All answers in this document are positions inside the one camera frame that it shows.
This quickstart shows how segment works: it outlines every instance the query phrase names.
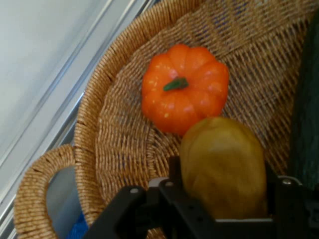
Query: metal bolt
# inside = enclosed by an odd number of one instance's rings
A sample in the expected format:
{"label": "metal bolt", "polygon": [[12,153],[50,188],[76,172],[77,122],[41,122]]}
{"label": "metal bolt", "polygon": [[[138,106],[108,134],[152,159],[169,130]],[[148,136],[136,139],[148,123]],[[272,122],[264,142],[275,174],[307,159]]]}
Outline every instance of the metal bolt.
{"label": "metal bolt", "polygon": [[132,188],[130,190],[130,193],[138,193],[138,192],[139,192],[139,190],[137,188]]}
{"label": "metal bolt", "polygon": [[285,184],[285,185],[291,185],[291,184],[292,184],[292,181],[291,181],[290,179],[288,179],[288,178],[285,178],[285,179],[283,180],[283,184]]}
{"label": "metal bolt", "polygon": [[167,186],[167,187],[171,187],[171,186],[173,186],[174,184],[172,183],[172,182],[170,182],[170,181],[168,181],[168,182],[166,182],[165,183],[165,186]]}

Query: orange pumpkin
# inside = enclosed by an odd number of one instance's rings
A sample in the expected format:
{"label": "orange pumpkin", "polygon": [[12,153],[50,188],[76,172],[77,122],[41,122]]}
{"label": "orange pumpkin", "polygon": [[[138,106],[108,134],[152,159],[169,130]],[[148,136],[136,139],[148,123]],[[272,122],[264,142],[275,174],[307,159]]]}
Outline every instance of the orange pumpkin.
{"label": "orange pumpkin", "polygon": [[228,81],[227,66],[207,48],[177,44],[152,58],[143,76],[142,112],[159,130],[184,135],[221,114]]}

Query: basket rim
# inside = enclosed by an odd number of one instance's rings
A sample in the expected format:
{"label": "basket rim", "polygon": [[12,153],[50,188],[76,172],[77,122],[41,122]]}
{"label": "basket rim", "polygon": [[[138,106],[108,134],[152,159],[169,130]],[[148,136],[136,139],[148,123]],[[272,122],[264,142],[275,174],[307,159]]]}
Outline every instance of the basket rim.
{"label": "basket rim", "polygon": [[[104,209],[104,200],[95,174],[95,137],[104,96],[117,73],[137,49],[203,2],[204,0],[158,2],[125,28],[92,73],[79,106],[74,133],[76,185],[81,209],[88,225],[91,225]],[[155,22],[153,26],[156,27],[147,28],[150,22]],[[130,41],[129,36],[132,34],[139,35],[138,41]]]}

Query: woven basket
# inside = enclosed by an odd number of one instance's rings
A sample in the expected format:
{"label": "woven basket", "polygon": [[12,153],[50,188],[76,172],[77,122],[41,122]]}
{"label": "woven basket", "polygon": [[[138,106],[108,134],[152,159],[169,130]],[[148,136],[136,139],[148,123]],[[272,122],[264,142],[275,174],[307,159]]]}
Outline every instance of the woven basket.
{"label": "woven basket", "polygon": [[151,58],[176,43],[205,46],[229,67],[223,114],[248,125],[267,161],[284,174],[303,39],[318,6],[317,0],[163,0],[135,19],[87,85],[75,146],[47,152],[26,172],[14,208],[20,238],[56,238],[45,196],[50,178],[64,167],[75,165],[88,225],[121,187],[147,187],[167,175],[180,137],[160,132],[143,116],[141,82]]}

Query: green stem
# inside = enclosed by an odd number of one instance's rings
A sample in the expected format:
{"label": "green stem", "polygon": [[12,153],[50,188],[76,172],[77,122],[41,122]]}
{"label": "green stem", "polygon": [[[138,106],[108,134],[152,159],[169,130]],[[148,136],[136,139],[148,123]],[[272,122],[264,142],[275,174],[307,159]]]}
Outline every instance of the green stem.
{"label": "green stem", "polygon": [[173,89],[183,89],[188,86],[186,77],[176,77],[174,80],[164,86],[164,91],[170,91]]}

